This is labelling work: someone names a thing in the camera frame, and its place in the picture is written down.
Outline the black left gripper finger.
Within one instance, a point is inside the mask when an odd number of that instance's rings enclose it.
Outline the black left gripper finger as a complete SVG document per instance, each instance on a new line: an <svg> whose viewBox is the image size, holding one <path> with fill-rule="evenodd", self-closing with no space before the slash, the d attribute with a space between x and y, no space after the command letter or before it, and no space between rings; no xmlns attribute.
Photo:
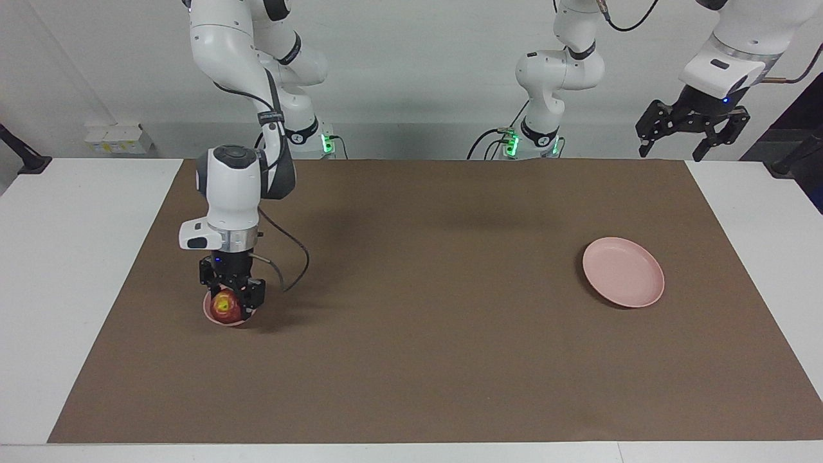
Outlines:
<svg viewBox="0 0 823 463"><path fill-rule="evenodd" d="M693 160L700 162L714 147L735 143L749 120L746 109L733 109L723 115L693 114L692 124L703 134L703 139L692 152Z"/></svg>
<svg viewBox="0 0 823 463"><path fill-rule="evenodd" d="M641 158L647 158L655 141L673 134L671 129L671 111L673 108L666 105L661 100L653 100L647 107L644 114L635 124L635 131L640 140Z"/></svg>

